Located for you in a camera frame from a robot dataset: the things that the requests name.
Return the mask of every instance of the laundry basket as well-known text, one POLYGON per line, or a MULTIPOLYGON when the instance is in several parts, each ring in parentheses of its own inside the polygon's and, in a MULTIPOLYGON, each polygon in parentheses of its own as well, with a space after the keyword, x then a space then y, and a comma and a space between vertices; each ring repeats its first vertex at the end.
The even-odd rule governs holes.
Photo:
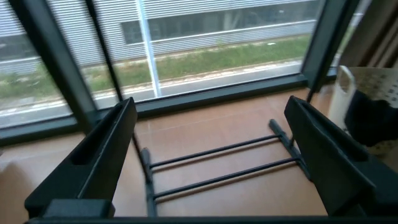
MULTIPOLYGON (((328 117, 345 131, 344 118, 356 90, 363 92, 371 100, 386 100, 393 108, 398 108, 398 70, 346 66, 338 68, 328 117)), ((398 139, 383 141, 368 147, 368 151, 371 154, 381 155, 397 146, 398 139)))

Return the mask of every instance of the building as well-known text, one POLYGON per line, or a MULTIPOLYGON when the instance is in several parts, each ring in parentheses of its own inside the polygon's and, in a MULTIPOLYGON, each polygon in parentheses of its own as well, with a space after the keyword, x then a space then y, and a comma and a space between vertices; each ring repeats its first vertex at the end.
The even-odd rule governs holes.
MULTIPOLYGON (((104 62, 81 0, 48 0, 81 67, 104 62)), ((145 0, 155 55, 312 32, 321 0, 145 0)), ((134 0, 96 0, 114 62, 145 57, 134 0)), ((40 63, 6 0, 0 0, 0 73, 40 63)))

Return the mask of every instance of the brown tile floor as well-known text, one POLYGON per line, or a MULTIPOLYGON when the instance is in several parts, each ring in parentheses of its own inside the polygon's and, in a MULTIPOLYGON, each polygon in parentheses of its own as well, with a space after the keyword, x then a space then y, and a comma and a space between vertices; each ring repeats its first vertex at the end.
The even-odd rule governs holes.
MULTIPOLYGON (((323 113, 328 110, 331 90, 331 86, 326 86, 313 99, 313 105, 323 113)), ((290 95, 305 98, 306 94, 307 90, 301 89, 184 111, 140 121, 136 131, 141 146, 148 147, 152 153, 153 161, 272 134, 268 128, 272 118, 290 135, 283 109, 290 95)), ((82 134, 74 134, 4 151, 0 156, 0 223, 22 223, 27 219, 24 199, 83 137, 82 134)), ((288 157, 281 143, 275 141, 242 147, 158 170, 154 176, 155 191, 192 184, 288 157)), ((158 205, 159 215, 326 214, 314 185, 293 164, 239 180, 164 200, 158 205)), ((143 177, 132 149, 127 153, 113 203, 117 216, 146 215, 143 177)))

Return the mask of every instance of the brown curtain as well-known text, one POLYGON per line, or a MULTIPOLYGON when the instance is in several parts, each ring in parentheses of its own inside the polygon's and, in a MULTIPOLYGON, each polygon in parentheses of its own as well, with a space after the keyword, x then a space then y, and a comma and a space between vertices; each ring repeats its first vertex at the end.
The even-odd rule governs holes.
POLYGON ((351 36, 340 65, 398 68, 398 1, 373 0, 351 36))

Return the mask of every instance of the road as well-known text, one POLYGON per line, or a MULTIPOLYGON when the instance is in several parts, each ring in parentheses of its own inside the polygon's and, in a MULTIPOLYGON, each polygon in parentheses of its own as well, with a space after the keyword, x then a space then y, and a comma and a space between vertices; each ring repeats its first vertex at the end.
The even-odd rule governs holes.
MULTIPOLYGON (((179 93, 185 93, 188 91, 203 90, 216 86, 246 82, 249 80, 257 80, 262 78, 297 73, 300 70, 300 66, 300 62, 293 62, 289 64, 265 68, 262 70, 250 71, 250 69, 247 69, 243 72, 237 72, 227 76, 205 78, 190 82, 162 86, 160 89, 162 92, 162 96, 170 96, 179 93)), ((142 101, 155 97, 152 89, 127 92, 125 93, 125 96, 132 96, 135 101, 142 101)), ((95 100, 98 108, 108 108, 116 104, 115 95, 99 96, 96 97, 95 100)), ((45 106, 32 105, 30 108, 24 108, 23 110, 18 110, 18 108, 15 108, 14 111, 0 113, 0 127, 49 119, 58 116, 64 116, 70 113, 71 112, 68 106, 62 102, 49 103, 45 106)))

